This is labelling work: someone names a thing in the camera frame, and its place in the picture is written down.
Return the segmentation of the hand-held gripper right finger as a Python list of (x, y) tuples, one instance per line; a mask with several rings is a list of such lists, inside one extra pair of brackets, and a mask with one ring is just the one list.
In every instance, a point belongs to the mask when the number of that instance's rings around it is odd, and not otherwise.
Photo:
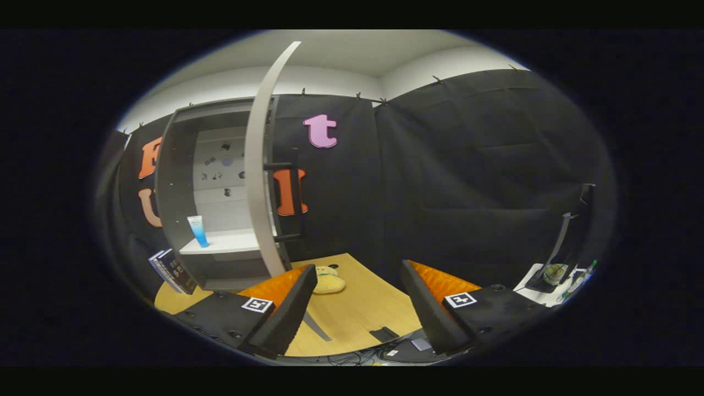
[(413, 260), (402, 261), (400, 278), (437, 354), (485, 353), (551, 315), (545, 303), (512, 288), (480, 287)]

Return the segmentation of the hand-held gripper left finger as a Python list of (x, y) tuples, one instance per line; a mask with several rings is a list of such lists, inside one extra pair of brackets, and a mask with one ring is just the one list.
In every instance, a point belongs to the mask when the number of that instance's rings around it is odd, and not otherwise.
[(238, 293), (216, 291), (176, 318), (239, 353), (275, 359), (296, 337), (316, 285), (315, 265), (306, 264)]

